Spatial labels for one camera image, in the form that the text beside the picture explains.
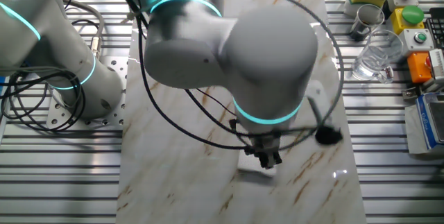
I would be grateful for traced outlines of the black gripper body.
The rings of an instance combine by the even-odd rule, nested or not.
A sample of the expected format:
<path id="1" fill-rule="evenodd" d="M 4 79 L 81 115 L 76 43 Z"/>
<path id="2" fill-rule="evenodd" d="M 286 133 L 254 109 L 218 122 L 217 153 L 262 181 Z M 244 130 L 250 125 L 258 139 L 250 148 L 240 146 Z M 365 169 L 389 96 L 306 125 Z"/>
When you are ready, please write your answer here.
<path id="1" fill-rule="evenodd" d="M 280 147 L 280 135 L 271 135 L 264 137 L 249 137 L 250 148 L 245 150 L 245 154 L 254 155 L 259 153 L 265 153 L 267 156 L 273 156 L 278 152 Z"/>

